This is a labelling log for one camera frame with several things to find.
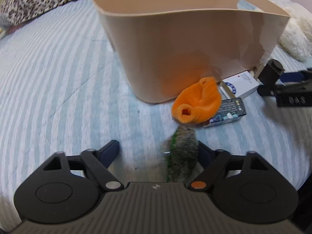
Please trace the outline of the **green grey crinkly packet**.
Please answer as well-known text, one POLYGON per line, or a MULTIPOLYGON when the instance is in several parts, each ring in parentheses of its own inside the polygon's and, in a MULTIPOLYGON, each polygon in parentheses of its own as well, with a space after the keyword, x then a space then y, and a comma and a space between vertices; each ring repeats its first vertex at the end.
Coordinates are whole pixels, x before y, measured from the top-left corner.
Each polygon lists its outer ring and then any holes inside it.
POLYGON ((199 142, 195 130, 179 125, 162 144, 167 182, 188 182, 197 165, 199 142))

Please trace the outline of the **dark blue small box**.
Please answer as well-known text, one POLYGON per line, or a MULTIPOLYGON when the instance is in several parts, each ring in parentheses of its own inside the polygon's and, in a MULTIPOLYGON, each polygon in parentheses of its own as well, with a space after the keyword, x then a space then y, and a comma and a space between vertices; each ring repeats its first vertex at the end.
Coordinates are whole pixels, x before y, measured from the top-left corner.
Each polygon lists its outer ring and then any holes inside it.
POLYGON ((203 123, 204 128, 219 126, 240 120, 246 115, 245 105, 242 98, 222 100, 218 112, 203 123))

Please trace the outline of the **orange sock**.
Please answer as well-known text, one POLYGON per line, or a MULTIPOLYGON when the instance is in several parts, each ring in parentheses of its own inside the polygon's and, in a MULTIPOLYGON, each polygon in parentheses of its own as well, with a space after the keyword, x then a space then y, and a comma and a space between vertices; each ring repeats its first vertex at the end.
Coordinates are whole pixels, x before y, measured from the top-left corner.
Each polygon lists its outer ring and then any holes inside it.
POLYGON ((205 77, 184 89, 171 108, 172 117, 182 124, 208 121, 219 110, 222 97, 213 77, 205 77))

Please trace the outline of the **black cube box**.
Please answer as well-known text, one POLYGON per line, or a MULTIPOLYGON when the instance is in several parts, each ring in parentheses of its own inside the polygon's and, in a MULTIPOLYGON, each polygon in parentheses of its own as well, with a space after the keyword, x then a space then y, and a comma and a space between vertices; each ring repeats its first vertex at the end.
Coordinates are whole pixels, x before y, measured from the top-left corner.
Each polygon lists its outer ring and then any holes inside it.
POLYGON ((274 85, 284 73, 283 65, 276 59, 270 59, 258 76, 259 81, 265 86, 274 85))

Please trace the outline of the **wooden clothespin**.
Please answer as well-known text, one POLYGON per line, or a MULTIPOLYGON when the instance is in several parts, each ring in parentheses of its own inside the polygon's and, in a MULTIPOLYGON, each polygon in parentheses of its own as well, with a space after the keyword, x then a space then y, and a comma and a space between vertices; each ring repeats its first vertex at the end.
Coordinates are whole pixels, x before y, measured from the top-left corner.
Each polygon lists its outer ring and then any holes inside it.
POLYGON ((265 65, 261 63, 256 68, 254 68, 254 78, 258 78, 262 70, 264 69, 265 65))

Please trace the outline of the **white blue card box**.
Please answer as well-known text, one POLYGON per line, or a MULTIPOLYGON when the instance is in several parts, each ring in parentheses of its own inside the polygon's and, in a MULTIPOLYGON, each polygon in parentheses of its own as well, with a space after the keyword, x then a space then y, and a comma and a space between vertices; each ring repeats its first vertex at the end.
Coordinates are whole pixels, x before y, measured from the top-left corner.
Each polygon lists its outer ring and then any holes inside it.
POLYGON ((254 93, 259 86, 259 83, 248 72, 242 72, 233 75, 229 78, 223 79, 220 83, 220 90, 227 99, 231 98, 245 98, 254 93))

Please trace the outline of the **white fluffy plush toy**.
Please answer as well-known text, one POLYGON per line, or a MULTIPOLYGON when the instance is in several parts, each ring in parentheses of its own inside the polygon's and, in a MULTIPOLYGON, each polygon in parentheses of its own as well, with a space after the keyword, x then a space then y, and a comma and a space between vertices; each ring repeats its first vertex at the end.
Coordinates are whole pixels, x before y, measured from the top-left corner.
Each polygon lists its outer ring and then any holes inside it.
POLYGON ((290 19, 279 43, 293 58, 305 62, 311 58, 311 12, 298 3, 289 3, 284 10, 290 19))

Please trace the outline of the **striped light blue bedsheet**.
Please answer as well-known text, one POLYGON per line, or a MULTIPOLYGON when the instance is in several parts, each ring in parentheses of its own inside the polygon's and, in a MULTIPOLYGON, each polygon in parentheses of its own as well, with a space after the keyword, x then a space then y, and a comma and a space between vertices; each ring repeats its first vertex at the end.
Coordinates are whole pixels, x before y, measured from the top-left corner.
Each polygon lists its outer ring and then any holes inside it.
MULTIPOLYGON (((278 108, 257 93, 247 115, 197 138, 234 154, 255 150, 295 188, 311 173, 311 109, 278 108)), ((1 228, 19 224, 13 195, 50 155, 78 155, 112 139, 122 182, 161 182, 162 143, 177 128, 171 103, 150 105, 129 88, 92 0, 58 7, 1 40, 1 228)))

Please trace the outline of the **beige plastic storage bin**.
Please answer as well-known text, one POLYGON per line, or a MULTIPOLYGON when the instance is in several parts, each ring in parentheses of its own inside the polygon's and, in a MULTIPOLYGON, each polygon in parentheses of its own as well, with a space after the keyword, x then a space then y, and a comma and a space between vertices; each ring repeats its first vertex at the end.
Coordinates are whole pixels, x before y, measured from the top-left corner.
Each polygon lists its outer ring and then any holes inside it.
POLYGON ((269 0, 93 0, 133 93, 175 98, 265 63, 289 21, 269 0))

